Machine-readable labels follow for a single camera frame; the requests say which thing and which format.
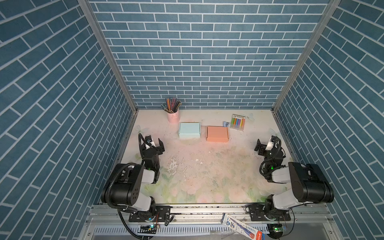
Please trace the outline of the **mint green paper box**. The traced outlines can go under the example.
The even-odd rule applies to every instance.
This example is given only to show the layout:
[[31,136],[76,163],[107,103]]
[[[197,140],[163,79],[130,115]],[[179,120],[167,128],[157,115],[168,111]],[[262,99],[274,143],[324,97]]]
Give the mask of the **mint green paper box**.
[[179,138],[181,139],[195,139],[201,136],[201,123],[188,122],[180,123],[179,125]]

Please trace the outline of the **pink paper box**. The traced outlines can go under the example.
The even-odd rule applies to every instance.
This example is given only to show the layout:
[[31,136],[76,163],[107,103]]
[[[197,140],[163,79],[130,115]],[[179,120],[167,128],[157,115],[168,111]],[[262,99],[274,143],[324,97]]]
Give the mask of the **pink paper box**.
[[227,127],[207,126],[207,141],[215,143],[227,143],[229,131]]

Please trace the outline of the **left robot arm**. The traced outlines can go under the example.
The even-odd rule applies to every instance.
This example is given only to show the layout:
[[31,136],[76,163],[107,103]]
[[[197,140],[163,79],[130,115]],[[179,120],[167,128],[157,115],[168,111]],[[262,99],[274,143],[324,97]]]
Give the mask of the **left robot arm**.
[[110,208],[125,213],[139,213],[149,218],[156,214],[156,202],[153,197],[141,193],[142,184],[156,184],[160,175],[159,156],[165,151],[159,140],[156,145],[152,136],[139,138],[140,164],[117,164],[101,193],[101,201]]

